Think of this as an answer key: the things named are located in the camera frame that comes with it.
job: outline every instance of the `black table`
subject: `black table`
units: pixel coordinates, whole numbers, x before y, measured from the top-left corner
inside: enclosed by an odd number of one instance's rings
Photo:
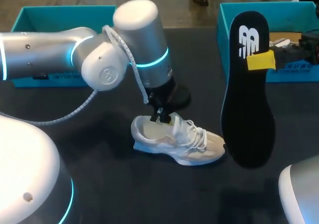
[[[226,85],[216,30],[167,29],[166,34],[175,76],[189,85],[193,98],[180,115],[220,134]],[[131,70],[118,88],[99,94],[76,117],[43,130],[75,181],[84,224],[286,224],[278,177],[286,166],[319,154],[318,90],[314,83],[267,86],[277,141],[268,164],[257,170],[242,169],[227,154],[211,165],[184,167],[166,156],[134,151],[130,124],[152,110],[143,105]],[[77,108],[90,92],[1,83],[0,110],[49,120]]]

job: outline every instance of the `teal bin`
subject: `teal bin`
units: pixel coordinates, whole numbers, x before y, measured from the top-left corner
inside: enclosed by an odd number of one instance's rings
[[[233,19],[245,11],[260,12],[267,20],[270,32],[306,32],[319,29],[313,2],[246,2],[221,3],[217,22],[217,42],[226,77],[229,71],[229,29]],[[267,82],[316,82],[319,66],[306,61],[289,63],[284,69],[269,70]]]
[[[104,25],[113,26],[115,6],[29,6],[23,7],[12,32],[58,32],[88,27],[97,33]],[[16,87],[83,87],[78,72],[48,74],[13,80]]]

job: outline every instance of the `cable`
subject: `cable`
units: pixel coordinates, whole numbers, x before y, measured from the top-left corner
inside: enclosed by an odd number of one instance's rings
[[[114,44],[114,38],[113,37],[115,37],[117,42],[119,42],[121,44],[121,46],[123,47],[126,55],[129,58],[129,61],[130,61],[131,65],[132,65],[136,82],[138,83],[140,91],[141,91],[141,93],[143,95],[143,102],[144,102],[144,104],[148,104],[149,103],[149,97],[148,97],[148,95],[146,93],[146,90],[145,90],[143,84],[142,84],[141,77],[140,77],[140,74],[139,74],[139,71],[138,71],[138,67],[136,65],[135,59],[134,59],[133,54],[131,53],[129,47],[127,46],[125,41],[119,36],[119,34],[115,30],[110,28],[110,26],[108,26],[108,25],[103,26],[102,31],[107,34],[107,36],[109,37],[109,39],[110,39],[110,41],[111,41],[111,43],[113,44],[114,47],[116,47],[116,44]]]
[[[2,113],[0,112],[0,115],[7,117],[7,118],[13,118],[19,121],[23,121],[35,126],[48,126],[48,125],[53,125],[53,124],[57,124],[57,123],[61,123],[63,121],[66,121],[68,119],[70,119],[71,117],[75,116],[76,114],[78,114],[81,110],[83,110],[90,102],[91,100],[97,95],[98,91],[93,91],[92,94],[89,96],[89,98],[86,99],[85,102],[83,102],[82,105],[80,105],[76,110],[74,110],[73,112],[69,113],[68,115],[55,119],[55,120],[51,120],[51,121],[29,121],[29,120],[24,120],[24,119],[20,119],[20,118],[16,118],[13,116],[10,116],[8,114]]]

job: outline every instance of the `black insole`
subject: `black insole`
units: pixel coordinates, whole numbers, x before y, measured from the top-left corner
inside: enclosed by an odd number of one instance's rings
[[[229,78],[221,128],[230,155],[244,168],[263,166],[275,142],[275,120],[265,91],[267,70],[249,71],[246,59],[250,51],[258,54],[268,50],[266,19],[254,11],[235,17],[230,28]]]

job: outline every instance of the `white sneaker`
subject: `white sneaker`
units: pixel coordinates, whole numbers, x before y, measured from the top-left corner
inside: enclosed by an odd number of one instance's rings
[[[211,163],[225,153],[224,139],[183,120],[176,113],[172,124],[152,122],[150,116],[138,116],[131,125],[134,149],[147,153],[163,153],[181,165],[195,166]]]

